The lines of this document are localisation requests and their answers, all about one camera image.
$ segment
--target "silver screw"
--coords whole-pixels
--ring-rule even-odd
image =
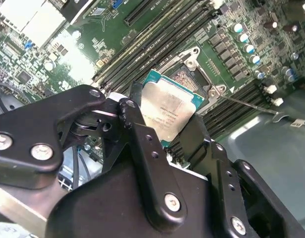
[[[11,137],[8,135],[0,134],[0,150],[8,149],[11,145]]]
[[[127,103],[128,106],[131,106],[132,108],[136,107],[135,104],[130,100],[127,100],[126,103]]]
[[[31,149],[31,155],[37,160],[48,160],[53,156],[53,150],[45,144],[35,145]]]
[[[246,234],[246,228],[244,224],[237,217],[232,217],[232,225],[239,234],[243,236]]]
[[[243,162],[243,165],[244,165],[245,169],[250,170],[250,166],[247,163]]]
[[[95,89],[92,89],[91,91],[89,91],[89,93],[96,98],[99,98],[101,96],[101,93]]]
[[[171,211],[177,212],[180,210],[180,201],[173,194],[166,194],[164,197],[164,202]]]
[[[90,150],[90,149],[91,149],[91,146],[90,146],[90,145],[84,145],[84,149],[85,149],[85,150]]]
[[[220,144],[216,144],[216,147],[217,147],[217,149],[219,149],[219,150],[221,150],[221,151],[224,150],[224,148],[223,148]]]

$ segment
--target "integrated circuit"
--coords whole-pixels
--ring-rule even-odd
[[[221,40],[221,37],[218,34],[215,34],[209,41],[212,45],[216,45]]]
[[[226,49],[226,45],[223,42],[221,42],[217,46],[215,46],[214,49],[217,53],[220,53]]]
[[[32,77],[25,71],[19,73],[17,77],[21,83],[26,84]]]
[[[228,57],[231,56],[231,53],[228,51],[228,50],[225,50],[224,52],[222,52],[219,57],[222,59],[222,60],[226,60]]]

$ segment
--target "electrolytic capacitor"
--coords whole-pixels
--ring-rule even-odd
[[[296,24],[286,25],[282,27],[282,29],[286,32],[297,32],[299,27]]]
[[[256,79],[263,79],[265,77],[265,74],[263,72],[260,72],[258,70],[255,71],[255,78]]]
[[[276,21],[268,21],[263,24],[263,27],[267,29],[275,29],[278,27],[278,23]]]
[[[233,24],[231,26],[231,31],[235,33],[241,33],[243,31],[243,26],[240,23]]]
[[[243,47],[243,51],[244,51],[245,53],[252,54],[252,53],[255,52],[255,48],[254,48],[254,46],[251,45],[251,44],[246,44],[246,45],[244,45],[244,47]]]
[[[239,34],[237,36],[237,41],[238,42],[246,42],[248,40],[249,36],[246,34],[246,33],[243,33],[243,34]]]
[[[293,70],[287,66],[282,67],[281,73],[284,74],[285,76],[291,76],[293,75]]]
[[[249,62],[253,64],[259,64],[260,63],[260,57],[256,55],[252,55],[249,57]]]

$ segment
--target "black dimm slot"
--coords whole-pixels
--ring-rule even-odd
[[[253,91],[257,90],[256,87],[252,87],[249,90],[247,90],[246,92],[244,92],[244,96],[242,96],[241,98],[239,98],[239,100],[243,100],[243,98],[248,95],[251,94]],[[219,106],[215,107],[212,112],[215,113],[207,113],[204,115],[203,120],[212,120],[214,116],[219,115],[220,113],[225,112],[226,110],[229,109],[229,107],[234,104],[234,102],[230,101],[230,100],[224,100]]]
[[[101,77],[103,76],[101,73],[104,72],[110,65],[112,65],[112,63],[118,59],[125,51],[125,49],[128,48],[128,46],[130,46],[131,44],[133,44],[136,40],[138,40],[138,38],[140,38],[141,35],[146,34],[151,27],[153,27],[169,10],[171,10],[175,5],[176,5],[176,1],[172,1],[167,8],[163,9],[153,20],[152,22],[150,22],[149,26],[145,27],[144,30],[142,32],[140,32],[135,38],[131,39],[130,42],[127,43],[127,45],[121,50],[119,51],[116,55],[114,55],[110,61],[105,64],[93,77],[94,80],[96,80],[96,77]]]
[[[246,102],[255,104],[257,100],[263,100],[259,95],[250,95],[247,99]],[[234,103],[233,105],[230,106],[230,109],[226,110],[224,113],[221,113],[219,115],[215,115],[214,119],[211,119],[209,122],[204,122],[206,128],[210,130],[211,127],[218,125],[222,122],[225,123],[225,121],[228,121],[230,118],[235,117],[238,112],[243,109],[243,105],[239,103]]]
[[[189,31],[187,34],[185,34],[181,39],[177,39],[176,43],[171,45],[165,52],[163,52],[157,59],[155,59],[153,62],[151,62],[147,67],[145,67],[145,70],[142,70],[138,73],[136,73],[130,80],[124,84],[124,86],[121,88],[121,92],[125,92],[127,88],[129,87],[129,84],[135,80],[138,81],[140,80],[143,76],[145,76],[154,66],[156,66],[158,63],[160,63],[164,58],[167,57],[173,50],[175,50],[181,43],[183,43],[185,40],[187,40],[191,35],[195,34],[199,30],[201,26],[206,24],[208,21],[213,19],[213,16],[210,17],[205,17],[198,23],[196,23]]]
[[[257,96],[256,90],[250,90],[244,95],[244,97],[241,97],[239,100],[250,103],[253,98]],[[214,110],[212,110],[210,113],[204,115],[203,121],[204,123],[213,122],[216,120],[216,118],[219,118],[221,114],[227,114],[230,111],[233,111],[233,107],[235,106],[241,106],[239,103],[232,102],[230,100],[225,100],[219,107],[216,107]]]
[[[143,0],[134,10],[124,19],[128,26],[134,24],[154,3],[158,0]]]
[[[261,104],[261,103],[263,103],[263,99],[262,98],[255,98],[254,100],[252,100],[251,103],[253,103],[255,105]],[[241,117],[241,115],[244,112],[251,111],[251,109],[252,108],[249,108],[249,107],[246,107],[246,106],[243,105],[243,106],[237,108],[237,110],[231,111],[231,113],[229,114],[228,117],[222,117],[216,123],[212,123],[212,124],[206,123],[205,126],[206,126],[207,130],[211,133],[213,132],[213,130],[215,128],[219,128],[219,129],[226,128],[228,126],[228,124],[231,123],[231,122],[239,122],[239,118]]]
[[[258,106],[263,106],[265,105],[265,103],[256,103]],[[237,124],[239,124],[239,122],[241,120],[244,120],[246,119],[248,116],[250,116],[252,113],[254,112],[254,109],[252,108],[248,108],[248,109],[245,109],[243,108],[242,109],[242,114],[239,115],[237,118],[233,118],[232,120],[230,120],[230,123],[229,124],[225,124],[219,128],[216,128],[216,129],[212,129],[209,131],[209,134],[212,138],[217,138],[219,137],[220,135],[222,135],[225,131],[227,130],[230,130],[232,129],[234,126],[236,126]]]
[[[165,34],[164,39],[162,39],[163,36],[162,37],[159,36],[153,44],[158,42],[158,39],[162,39],[162,40],[158,42],[156,46],[153,47],[152,49],[147,48],[146,52],[141,53],[141,54],[146,54],[143,56],[144,58],[140,59],[139,62],[136,62],[135,64],[131,64],[129,67],[127,67],[126,68],[127,73],[124,74],[121,78],[119,78],[117,82],[114,82],[114,84],[110,85],[111,87],[114,87],[113,90],[118,88],[123,83],[124,79],[129,77],[133,73],[133,71],[135,71],[137,68],[140,68],[143,64],[145,64],[154,54],[160,51],[165,45],[173,44],[174,42],[170,42],[170,41],[173,41],[173,38],[177,37],[182,32],[182,30],[188,27],[195,19],[200,17],[204,13],[203,11],[204,9],[202,8],[195,11],[192,15],[188,17],[188,19],[186,19],[186,21],[184,21],[183,24],[175,28],[175,30],[171,34]]]
[[[143,43],[142,46],[138,47],[130,56],[124,59],[121,64],[119,64],[115,69],[111,72],[107,72],[107,77],[103,80],[102,84],[106,84],[110,81],[116,74],[120,72],[124,67],[126,67],[129,63],[131,63],[136,57],[138,57],[143,50],[145,50],[149,45],[151,45],[155,40],[157,40],[163,31],[166,31],[169,27],[171,27],[178,19],[180,19],[190,8],[194,7],[195,1],[191,1],[189,4],[185,5],[182,10],[180,10],[175,16],[173,16],[162,28],[160,28],[153,36],[151,36],[146,42]]]

